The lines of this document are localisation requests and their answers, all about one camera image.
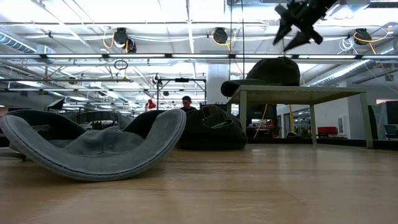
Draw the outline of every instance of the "person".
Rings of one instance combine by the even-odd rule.
[[[184,96],[182,98],[182,105],[183,107],[181,107],[181,110],[185,111],[185,112],[189,112],[189,111],[193,111],[196,110],[196,108],[194,108],[193,106],[191,106],[192,100],[189,96]]]

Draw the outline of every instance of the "fluorescent light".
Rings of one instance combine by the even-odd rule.
[[[108,52],[108,50],[106,49],[100,49],[100,50],[105,51],[107,54],[110,54],[110,52]]]
[[[115,99],[119,98],[119,95],[117,95],[115,92],[112,92],[112,91],[106,91],[105,94],[107,94],[108,96],[115,98]]]
[[[299,55],[300,59],[354,59],[356,55]]]
[[[398,59],[398,55],[363,55],[362,59]]]
[[[173,58],[229,58],[228,54],[172,54]]]
[[[62,95],[62,94],[60,94],[60,93],[53,92],[53,91],[51,91],[51,94],[53,94],[53,95],[55,95],[55,96],[61,96],[61,97],[64,97],[64,95]]]
[[[40,91],[39,89],[33,89],[33,88],[11,88],[8,90],[9,91]]]
[[[75,91],[74,89],[43,89],[44,91]]]
[[[69,98],[71,98],[73,100],[77,100],[77,101],[86,101],[86,100],[88,100],[87,98],[80,97],[80,96],[69,96]]]
[[[79,108],[62,108],[64,110],[78,110]]]
[[[40,58],[37,54],[4,54],[0,58]]]
[[[29,86],[32,86],[32,87],[42,87],[42,85],[38,84],[37,82],[18,81],[18,83],[23,84],[23,85],[29,85]]]
[[[110,54],[109,58],[164,58],[164,54]]]
[[[48,58],[102,58],[102,55],[98,54],[73,54],[73,55],[62,55],[62,54],[48,54]]]
[[[243,55],[236,55],[236,58],[243,58]],[[244,58],[279,58],[279,57],[287,57],[291,58],[291,55],[258,55],[258,54],[250,54],[250,55],[244,55]]]

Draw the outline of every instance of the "desk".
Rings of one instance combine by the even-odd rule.
[[[231,112],[233,103],[239,104],[240,122],[243,131],[246,133],[246,109],[248,104],[310,105],[312,143],[316,144],[317,129],[314,105],[354,95],[360,95],[361,97],[366,146],[372,148],[373,139],[365,88],[242,85],[227,102],[227,112]]]

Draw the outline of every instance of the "pole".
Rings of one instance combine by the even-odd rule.
[[[156,82],[156,110],[159,110],[159,82],[160,80],[158,79],[158,81]]]
[[[207,104],[207,81],[205,80],[205,105]]]

